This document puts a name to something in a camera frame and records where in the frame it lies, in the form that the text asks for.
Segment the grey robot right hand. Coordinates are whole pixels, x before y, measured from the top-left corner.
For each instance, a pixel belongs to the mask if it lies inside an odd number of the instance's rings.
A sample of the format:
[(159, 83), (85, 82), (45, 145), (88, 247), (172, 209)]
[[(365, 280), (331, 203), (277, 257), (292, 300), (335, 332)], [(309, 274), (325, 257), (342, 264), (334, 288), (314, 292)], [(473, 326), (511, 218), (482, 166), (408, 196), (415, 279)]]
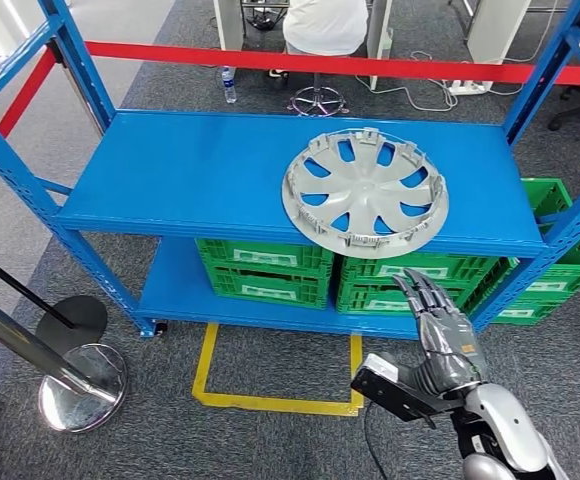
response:
[(416, 270), (394, 275), (412, 312), (424, 360), (415, 367), (399, 364), (399, 379), (433, 396), (487, 380), (485, 357), (473, 324), (442, 287)]

